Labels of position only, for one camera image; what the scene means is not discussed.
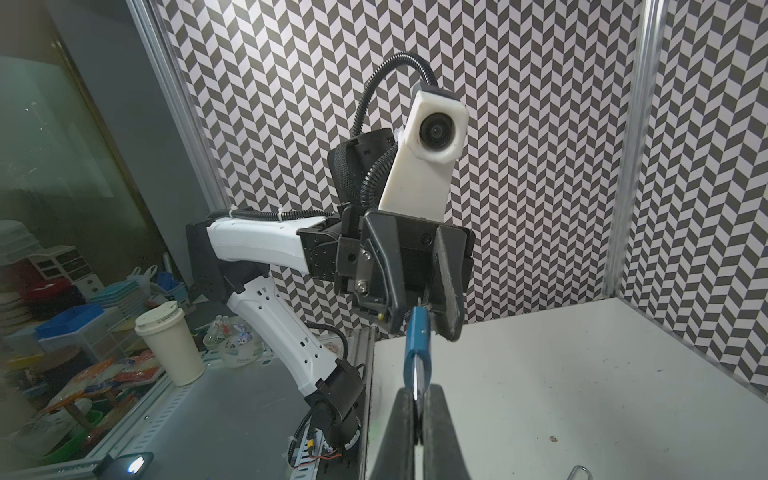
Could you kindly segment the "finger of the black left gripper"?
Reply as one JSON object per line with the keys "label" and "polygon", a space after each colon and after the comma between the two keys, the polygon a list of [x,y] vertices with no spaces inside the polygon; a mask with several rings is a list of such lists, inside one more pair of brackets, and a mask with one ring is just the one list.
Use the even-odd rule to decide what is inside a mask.
{"label": "finger of the black left gripper", "polygon": [[439,226],[432,249],[430,306],[436,333],[456,342],[465,317],[462,279],[467,236],[461,229]]}
{"label": "finger of the black left gripper", "polygon": [[408,307],[405,251],[414,247],[405,216],[368,211],[359,242],[359,307],[386,333],[402,329]]}

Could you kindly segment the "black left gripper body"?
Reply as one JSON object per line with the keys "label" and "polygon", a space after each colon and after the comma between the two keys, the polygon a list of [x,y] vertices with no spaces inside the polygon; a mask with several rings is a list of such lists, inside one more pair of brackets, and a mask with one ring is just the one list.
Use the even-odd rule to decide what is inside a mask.
{"label": "black left gripper body", "polygon": [[345,206],[334,290],[349,295],[352,310],[389,335],[423,306],[438,335],[459,336],[475,240],[465,227]]}

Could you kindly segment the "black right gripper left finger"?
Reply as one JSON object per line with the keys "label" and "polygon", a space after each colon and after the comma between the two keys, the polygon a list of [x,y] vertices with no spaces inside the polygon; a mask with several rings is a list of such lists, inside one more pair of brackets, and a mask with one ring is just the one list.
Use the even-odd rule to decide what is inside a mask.
{"label": "black right gripper left finger", "polygon": [[415,478],[415,403],[410,390],[396,396],[382,437],[370,479],[413,480]]}

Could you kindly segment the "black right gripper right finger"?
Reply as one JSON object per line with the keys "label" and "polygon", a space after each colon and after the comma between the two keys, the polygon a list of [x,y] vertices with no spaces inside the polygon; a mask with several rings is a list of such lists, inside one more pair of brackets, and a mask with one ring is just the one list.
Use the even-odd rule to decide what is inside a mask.
{"label": "black right gripper right finger", "polygon": [[445,393],[431,384],[424,397],[422,415],[423,478],[469,480]]}

